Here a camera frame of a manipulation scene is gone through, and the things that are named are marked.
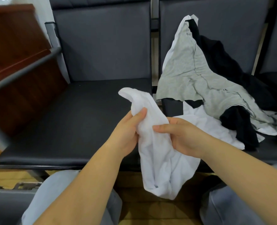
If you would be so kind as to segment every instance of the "right hand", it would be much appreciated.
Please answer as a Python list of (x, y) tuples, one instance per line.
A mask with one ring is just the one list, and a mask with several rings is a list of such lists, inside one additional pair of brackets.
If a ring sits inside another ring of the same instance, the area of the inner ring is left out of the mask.
[(167, 119), (170, 124), (154, 125), (153, 130), (158, 133), (169, 133), (175, 150), (202, 159), (216, 138), (181, 118), (167, 117)]

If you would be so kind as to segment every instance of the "left hand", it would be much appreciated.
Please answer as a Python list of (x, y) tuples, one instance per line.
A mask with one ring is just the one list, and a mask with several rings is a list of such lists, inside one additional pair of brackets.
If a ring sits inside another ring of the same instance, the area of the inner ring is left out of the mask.
[(116, 150), (122, 158), (133, 151), (139, 136), (136, 132), (137, 125), (144, 120), (147, 108), (143, 108), (139, 113), (132, 116), (131, 111), (118, 123), (114, 131), (105, 142), (105, 146)]

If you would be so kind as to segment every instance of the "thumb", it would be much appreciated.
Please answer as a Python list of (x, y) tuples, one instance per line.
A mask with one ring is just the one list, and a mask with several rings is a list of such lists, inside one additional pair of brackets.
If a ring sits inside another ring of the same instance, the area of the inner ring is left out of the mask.
[(182, 126), (176, 124), (154, 125), (153, 130), (158, 133), (171, 133), (174, 135), (181, 135)]
[(129, 119), (128, 123), (131, 126), (137, 126), (141, 121), (144, 120), (144, 118), (147, 115), (147, 108), (143, 107), (140, 112), (138, 112), (136, 115), (134, 115), (132, 118)]

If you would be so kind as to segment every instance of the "forearm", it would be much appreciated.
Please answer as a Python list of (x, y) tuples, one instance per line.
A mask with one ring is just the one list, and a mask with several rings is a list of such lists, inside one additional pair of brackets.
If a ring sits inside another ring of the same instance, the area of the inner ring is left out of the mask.
[(277, 170), (214, 139), (203, 160), (267, 224), (277, 224)]
[(122, 158), (110, 148), (101, 147), (35, 225), (99, 225)]

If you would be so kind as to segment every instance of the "hand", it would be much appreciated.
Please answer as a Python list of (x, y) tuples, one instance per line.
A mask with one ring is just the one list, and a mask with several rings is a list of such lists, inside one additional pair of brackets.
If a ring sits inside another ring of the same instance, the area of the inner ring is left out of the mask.
[(168, 120), (170, 124), (154, 125), (153, 130), (171, 134), (175, 150), (184, 155), (202, 159), (215, 138), (181, 118), (168, 117)]
[(131, 111), (118, 123), (108, 140), (104, 145), (116, 150), (122, 158), (133, 151), (139, 136), (136, 132), (137, 125), (144, 120), (147, 114), (147, 108), (143, 108), (139, 113), (132, 116)]

